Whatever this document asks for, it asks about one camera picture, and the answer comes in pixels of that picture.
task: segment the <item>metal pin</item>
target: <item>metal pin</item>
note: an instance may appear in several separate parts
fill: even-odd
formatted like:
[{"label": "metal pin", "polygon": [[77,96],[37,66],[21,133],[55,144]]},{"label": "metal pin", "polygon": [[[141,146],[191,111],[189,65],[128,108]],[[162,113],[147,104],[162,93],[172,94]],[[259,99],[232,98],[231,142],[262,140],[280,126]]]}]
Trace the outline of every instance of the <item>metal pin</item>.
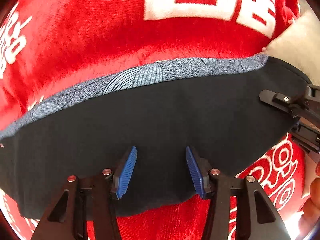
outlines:
[{"label": "metal pin", "polygon": [[212,169],[212,170],[210,171],[210,173],[211,173],[212,175],[219,175],[219,174],[220,174],[220,171],[219,171],[218,169]]},{"label": "metal pin", "polygon": [[111,172],[112,172],[111,169],[104,169],[104,170],[102,171],[102,174],[103,174],[103,175],[110,175]]},{"label": "metal pin", "polygon": [[68,177],[68,181],[69,182],[74,182],[76,180],[76,176],[75,175],[71,175]]},{"label": "metal pin", "polygon": [[255,180],[256,179],[254,178],[254,176],[251,176],[251,175],[247,176],[247,181],[254,182]]}]

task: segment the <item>silver screw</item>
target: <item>silver screw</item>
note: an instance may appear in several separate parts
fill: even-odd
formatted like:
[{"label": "silver screw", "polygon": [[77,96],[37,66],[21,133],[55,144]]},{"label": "silver screw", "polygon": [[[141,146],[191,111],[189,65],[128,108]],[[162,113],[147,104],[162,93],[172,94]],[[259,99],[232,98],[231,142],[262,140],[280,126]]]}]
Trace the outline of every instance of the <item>silver screw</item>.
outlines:
[{"label": "silver screw", "polygon": [[111,169],[104,169],[104,170],[102,171],[102,174],[107,176],[107,175],[110,175],[111,172],[112,172]]},{"label": "silver screw", "polygon": [[76,180],[76,176],[75,175],[71,175],[68,177],[68,181],[69,182],[74,182]]},{"label": "silver screw", "polygon": [[247,181],[254,182],[255,180],[256,179],[254,178],[254,176],[251,176],[251,175],[247,176]]},{"label": "silver screw", "polygon": [[219,175],[219,174],[220,174],[220,171],[219,171],[218,169],[212,169],[212,170],[210,171],[210,173],[211,173],[212,175]]}]

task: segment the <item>line pattern on gray fabric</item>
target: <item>line pattern on gray fabric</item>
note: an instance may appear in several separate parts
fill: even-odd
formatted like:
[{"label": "line pattern on gray fabric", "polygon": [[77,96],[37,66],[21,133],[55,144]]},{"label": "line pattern on gray fabric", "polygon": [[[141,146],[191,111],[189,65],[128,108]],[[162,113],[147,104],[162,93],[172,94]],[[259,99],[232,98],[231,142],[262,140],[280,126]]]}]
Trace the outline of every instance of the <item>line pattern on gray fabric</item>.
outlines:
[{"label": "line pattern on gray fabric", "polygon": [[180,58],[155,62],[95,78],[72,86],[42,101],[22,118],[0,131],[0,140],[13,136],[21,127],[29,123],[90,98],[177,79],[246,73],[262,68],[267,60],[268,56],[264,54],[241,59]]}]

